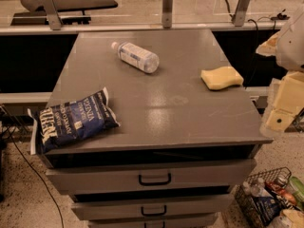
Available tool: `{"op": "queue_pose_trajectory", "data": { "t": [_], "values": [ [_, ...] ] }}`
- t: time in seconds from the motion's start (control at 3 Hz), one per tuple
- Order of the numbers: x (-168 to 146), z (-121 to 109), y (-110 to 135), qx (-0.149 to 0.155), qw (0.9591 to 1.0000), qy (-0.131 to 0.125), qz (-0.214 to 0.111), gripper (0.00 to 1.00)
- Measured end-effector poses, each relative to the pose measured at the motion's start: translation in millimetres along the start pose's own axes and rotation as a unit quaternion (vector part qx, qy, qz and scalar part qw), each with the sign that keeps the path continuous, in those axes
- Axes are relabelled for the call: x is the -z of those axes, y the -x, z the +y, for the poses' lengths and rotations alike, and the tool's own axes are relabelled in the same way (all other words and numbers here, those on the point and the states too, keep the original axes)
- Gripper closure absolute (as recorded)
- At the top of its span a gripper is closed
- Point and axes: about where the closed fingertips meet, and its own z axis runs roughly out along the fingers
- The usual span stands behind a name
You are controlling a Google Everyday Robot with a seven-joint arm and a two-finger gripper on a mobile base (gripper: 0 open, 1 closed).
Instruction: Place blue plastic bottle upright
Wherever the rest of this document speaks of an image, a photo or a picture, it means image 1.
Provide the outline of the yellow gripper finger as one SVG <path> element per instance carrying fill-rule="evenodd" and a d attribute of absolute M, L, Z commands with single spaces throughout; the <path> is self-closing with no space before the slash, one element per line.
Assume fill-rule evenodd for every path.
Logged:
<path fill-rule="evenodd" d="M 273 34 L 267 41 L 260 44 L 256 53 L 265 57 L 276 56 L 276 44 L 279 32 Z"/>

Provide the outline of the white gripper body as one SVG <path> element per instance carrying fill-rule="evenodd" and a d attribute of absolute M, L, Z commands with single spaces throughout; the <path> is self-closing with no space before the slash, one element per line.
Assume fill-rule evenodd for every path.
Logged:
<path fill-rule="evenodd" d="M 273 79 L 262 116 L 260 132 L 266 137 L 283 133 L 304 108 L 304 73 L 288 72 L 281 80 Z"/>

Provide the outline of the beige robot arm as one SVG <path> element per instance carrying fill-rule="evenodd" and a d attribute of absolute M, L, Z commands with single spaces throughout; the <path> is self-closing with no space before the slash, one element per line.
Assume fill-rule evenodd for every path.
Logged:
<path fill-rule="evenodd" d="M 281 80 L 272 80 L 260 132 L 270 138 L 283 133 L 304 108 L 304 4 L 285 22 L 279 32 L 260 44 L 256 53 L 275 56 L 276 64 L 287 70 Z"/>

